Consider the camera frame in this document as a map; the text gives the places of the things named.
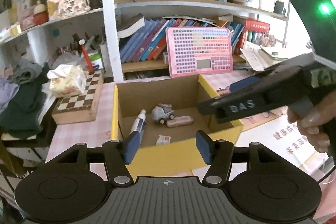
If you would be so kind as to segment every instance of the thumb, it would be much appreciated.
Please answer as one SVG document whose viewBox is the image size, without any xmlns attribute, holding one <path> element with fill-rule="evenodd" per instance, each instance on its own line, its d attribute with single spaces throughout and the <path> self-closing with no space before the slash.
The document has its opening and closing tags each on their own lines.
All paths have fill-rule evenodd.
<svg viewBox="0 0 336 224">
<path fill-rule="evenodd" d="M 302 119 L 304 128 L 321 126 L 336 116 L 336 90 L 329 93 Z"/>
</svg>

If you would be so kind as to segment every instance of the gray ribbed plate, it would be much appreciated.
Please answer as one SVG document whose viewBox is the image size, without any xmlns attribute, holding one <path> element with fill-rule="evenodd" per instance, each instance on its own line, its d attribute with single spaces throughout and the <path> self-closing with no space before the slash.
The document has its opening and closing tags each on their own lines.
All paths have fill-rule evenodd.
<svg viewBox="0 0 336 224">
<path fill-rule="evenodd" d="M 260 224 L 231 205 L 223 191 L 202 186 L 196 177 L 140 177 L 114 190 L 95 213 L 76 224 Z M 313 224 L 307 219 L 297 224 Z"/>
</svg>

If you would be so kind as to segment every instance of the gray cloth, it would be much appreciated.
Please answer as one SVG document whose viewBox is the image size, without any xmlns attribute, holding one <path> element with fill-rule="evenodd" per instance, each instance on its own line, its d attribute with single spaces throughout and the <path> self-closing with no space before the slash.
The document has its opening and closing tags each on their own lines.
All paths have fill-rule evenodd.
<svg viewBox="0 0 336 224">
<path fill-rule="evenodd" d="M 41 72 L 42 67 L 39 64 L 32 63 L 27 59 L 21 59 L 10 81 L 18 85 L 30 83 L 34 81 Z"/>
<path fill-rule="evenodd" d="M 11 84 L 5 77 L 0 77 L 0 113 L 7 108 L 8 103 L 18 91 L 17 84 Z"/>
</svg>

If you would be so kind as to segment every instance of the small card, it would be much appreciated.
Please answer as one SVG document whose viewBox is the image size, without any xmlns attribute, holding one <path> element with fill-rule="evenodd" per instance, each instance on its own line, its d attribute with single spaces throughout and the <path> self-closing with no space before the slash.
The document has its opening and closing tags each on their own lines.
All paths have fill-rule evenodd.
<svg viewBox="0 0 336 224">
<path fill-rule="evenodd" d="M 170 143 L 170 138 L 171 138 L 170 136 L 159 135 L 159 137 L 157 138 L 155 146 L 159 146 L 159 145 Z"/>
</svg>

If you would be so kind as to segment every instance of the pink learning board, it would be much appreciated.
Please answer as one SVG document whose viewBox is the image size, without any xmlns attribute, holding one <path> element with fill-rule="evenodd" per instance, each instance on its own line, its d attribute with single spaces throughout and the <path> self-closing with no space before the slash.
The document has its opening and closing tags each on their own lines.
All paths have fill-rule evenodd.
<svg viewBox="0 0 336 224">
<path fill-rule="evenodd" d="M 227 28 L 168 27 L 166 39 L 171 77 L 233 71 Z"/>
</svg>

